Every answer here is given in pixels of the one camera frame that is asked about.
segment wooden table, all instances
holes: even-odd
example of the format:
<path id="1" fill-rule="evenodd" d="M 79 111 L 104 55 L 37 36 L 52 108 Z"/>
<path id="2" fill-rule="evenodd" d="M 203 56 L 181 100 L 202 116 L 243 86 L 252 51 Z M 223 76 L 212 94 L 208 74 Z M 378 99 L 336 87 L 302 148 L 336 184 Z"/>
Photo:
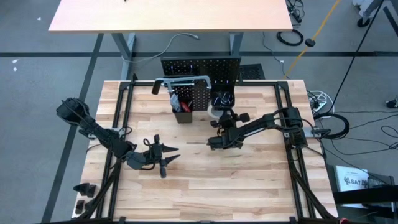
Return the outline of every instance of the wooden table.
<path id="1" fill-rule="evenodd" d="M 243 31 L 290 30 L 285 0 L 62 0 L 49 28 L 50 32 L 112 33 L 128 60 L 134 32 L 231 32 L 231 55 L 238 56 Z M 127 42 L 123 32 L 132 33 Z M 123 80 L 128 65 L 123 66 Z"/>
<path id="2" fill-rule="evenodd" d="M 293 106 L 299 108 L 303 119 L 313 123 L 303 80 L 288 82 Z M 104 83 L 96 120 L 105 128 L 112 125 L 119 84 L 117 81 Z M 195 111 L 192 124 L 178 124 L 165 88 L 161 88 L 159 95 L 152 95 L 151 89 L 149 86 L 134 87 L 128 123 L 132 133 L 126 139 L 138 144 L 138 151 L 145 151 L 147 147 L 142 140 L 147 138 L 152 142 L 154 135 L 159 134 L 161 143 L 180 148 L 168 156 L 181 156 L 169 164 L 166 179 L 160 178 L 159 168 L 132 170 L 123 164 L 114 219 L 125 216 L 127 220 L 288 221 L 290 216 L 296 215 L 280 132 L 267 130 L 250 136 L 240 150 L 211 151 L 206 141 L 216 136 L 216 129 L 210 126 L 212 119 L 207 113 Z M 252 120 L 277 109 L 273 87 L 236 86 L 235 95 L 235 112 L 247 112 Z M 311 148 L 320 151 L 316 140 L 307 140 Z M 95 144 L 98 142 L 90 142 L 90 146 Z M 102 146 L 92 148 L 81 177 L 81 183 L 98 185 L 97 191 L 106 152 Z M 337 216 L 323 158 L 308 149 L 304 149 L 303 154 L 311 189 L 327 210 Z M 306 208 L 301 190 L 300 193 L 303 208 Z M 109 196 L 110 191 L 105 200 L 104 216 L 108 212 Z M 80 194 L 77 200 L 89 201 Z M 308 210 L 304 209 L 304 214 L 308 215 Z"/>

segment gray metal desk leg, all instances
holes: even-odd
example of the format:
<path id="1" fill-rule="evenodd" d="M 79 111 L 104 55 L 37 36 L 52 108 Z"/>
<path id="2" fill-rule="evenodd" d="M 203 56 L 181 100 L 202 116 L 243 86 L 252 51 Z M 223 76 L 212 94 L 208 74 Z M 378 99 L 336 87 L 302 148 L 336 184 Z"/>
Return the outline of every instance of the gray metal desk leg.
<path id="1" fill-rule="evenodd" d="M 134 50 L 134 43 L 136 41 L 136 34 L 135 33 L 130 33 L 129 39 L 126 42 L 124 40 L 123 34 L 112 34 L 113 40 L 115 41 L 116 45 L 118 46 L 118 49 L 122 55 L 122 57 L 126 60 L 131 60 L 131 52 Z M 130 79 L 129 74 L 132 69 L 132 63 L 129 62 L 123 62 L 122 65 L 122 74 L 120 79 L 121 80 L 127 80 Z"/>
<path id="2" fill-rule="evenodd" d="M 243 39 L 243 32 L 230 32 L 229 33 L 229 46 L 230 54 L 232 56 L 239 56 Z"/>

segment black pegboard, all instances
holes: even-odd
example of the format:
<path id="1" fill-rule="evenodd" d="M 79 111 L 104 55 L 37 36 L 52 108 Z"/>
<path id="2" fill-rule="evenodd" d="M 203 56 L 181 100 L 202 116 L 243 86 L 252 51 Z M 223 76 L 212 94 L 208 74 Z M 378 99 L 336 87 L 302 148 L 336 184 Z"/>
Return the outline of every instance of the black pegboard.
<path id="1" fill-rule="evenodd" d="M 239 79 L 243 80 L 265 80 L 261 64 L 241 65 Z"/>
<path id="2" fill-rule="evenodd" d="M 179 75 L 208 75 L 213 90 L 235 86 L 239 75 L 240 58 L 173 58 L 161 60 L 165 77 Z M 179 99 L 193 96 L 193 110 L 206 111 L 211 100 L 206 81 L 198 80 L 194 86 L 174 88 Z"/>

